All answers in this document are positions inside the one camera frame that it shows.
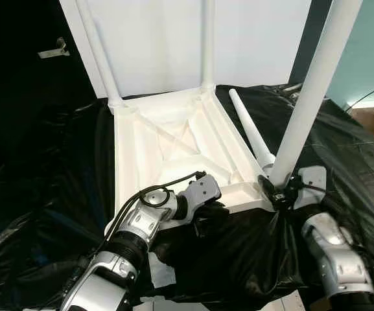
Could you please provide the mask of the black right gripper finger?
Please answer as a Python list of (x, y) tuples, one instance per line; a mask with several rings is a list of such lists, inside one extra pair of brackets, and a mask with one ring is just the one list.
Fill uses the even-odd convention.
[(279, 191), (273, 185), (273, 183), (265, 175), (258, 175), (257, 182), (261, 188), (261, 192), (269, 202), (277, 202), (279, 199)]

